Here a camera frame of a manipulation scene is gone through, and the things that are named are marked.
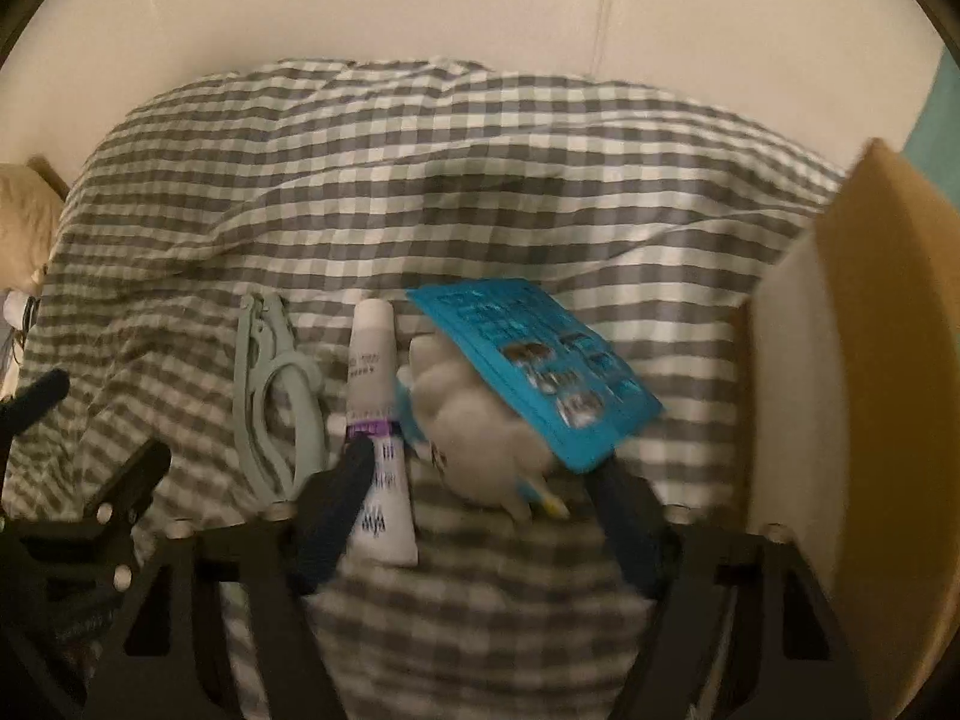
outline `white stuffed animal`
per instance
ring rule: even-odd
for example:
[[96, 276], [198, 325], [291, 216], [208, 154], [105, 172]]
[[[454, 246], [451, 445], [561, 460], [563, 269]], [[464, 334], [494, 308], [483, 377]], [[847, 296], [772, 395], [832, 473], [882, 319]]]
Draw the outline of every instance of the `white stuffed animal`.
[[[402, 381], [407, 378], [400, 373]], [[530, 519], [530, 501], [566, 517], [544, 476], [556, 459], [544, 439], [494, 392], [441, 334], [410, 343], [410, 402], [448, 488], [482, 506]]]

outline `gray and white checkered fabric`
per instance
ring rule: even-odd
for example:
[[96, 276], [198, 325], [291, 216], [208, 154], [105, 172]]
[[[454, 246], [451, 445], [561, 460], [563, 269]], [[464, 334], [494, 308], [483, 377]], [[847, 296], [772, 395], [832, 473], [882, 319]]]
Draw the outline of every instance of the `gray and white checkered fabric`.
[[[836, 188], [835, 170], [728, 112], [648, 87], [453, 62], [281, 62], [136, 109], [70, 194], [24, 381], [69, 398], [16, 442], [4, 503], [73, 517], [147, 436], [173, 467], [136, 528], [254, 512], [230, 422], [240, 295], [278, 290], [344, 407], [352, 307], [479, 276], [543, 286], [611, 340], [666, 412], [621, 457], [671, 503], [731, 499], [728, 307]], [[285, 411], [277, 419], [282, 423]], [[358, 718], [598, 718], [649, 611], [572, 480], [569, 522], [512, 526], [414, 464], [421, 562], [353, 557], [307, 605]], [[249, 717], [267, 707], [244, 599], [224, 591]]]

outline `beige plush toy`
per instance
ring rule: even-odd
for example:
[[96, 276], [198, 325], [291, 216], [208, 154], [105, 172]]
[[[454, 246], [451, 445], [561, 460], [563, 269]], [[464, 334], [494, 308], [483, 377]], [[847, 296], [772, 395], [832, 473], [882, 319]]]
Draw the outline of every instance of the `beige plush toy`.
[[409, 375], [398, 376], [409, 379], [414, 419], [453, 493], [503, 507], [517, 520], [530, 519], [531, 501], [552, 517], [568, 515], [544, 482], [556, 463], [550, 448], [453, 341], [441, 334], [414, 338]]
[[0, 165], [0, 292], [40, 294], [62, 210], [64, 201], [30, 167]]

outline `white wall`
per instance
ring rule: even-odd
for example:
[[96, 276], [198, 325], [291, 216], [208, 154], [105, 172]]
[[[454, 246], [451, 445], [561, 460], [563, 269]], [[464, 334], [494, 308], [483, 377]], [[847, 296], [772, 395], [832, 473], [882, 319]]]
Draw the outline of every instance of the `white wall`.
[[47, 0], [0, 69], [0, 161], [72, 181], [128, 109], [198, 74], [448, 55], [665, 86], [846, 166], [870, 136], [902, 144], [941, 47], [912, 0]]

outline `screw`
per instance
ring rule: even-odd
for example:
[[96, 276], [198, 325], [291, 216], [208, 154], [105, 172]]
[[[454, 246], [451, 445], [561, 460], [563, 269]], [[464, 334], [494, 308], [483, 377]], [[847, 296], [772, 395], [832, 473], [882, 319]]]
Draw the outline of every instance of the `screw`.
[[167, 538], [172, 541], [179, 538], [190, 538], [190, 536], [193, 536], [193, 525], [190, 524], [189, 520], [175, 519], [167, 525], [165, 533]]
[[793, 531], [786, 525], [781, 525], [779, 522], [770, 522], [764, 525], [760, 533], [775, 544], [792, 544], [797, 540], [793, 535]]
[[128, 565], [118, 565], [113, 572], [113, 586], [118, 592], [127, 592], [133, 581], [133, 571]]
[[290, 501], [277, 501], [277, 503], [272, 503], [264, 509], [260, 516], [267, 522], [284, 522], [296, 516], [296, 506]]
[[695, 517], [693, 517], [693, 509], [690, 509], [688, 506], [680, 506], [679, 504], [664, 506], [664, 517], [667, 522], [673, 525], [692, 525], [695, 519]]
[[102, 503], [97, 507], [97, 522], [101, 525], [106, 525], [107, 522], [110, 522], [110, 518], [113, 517], [113, 507], [109, 503]]

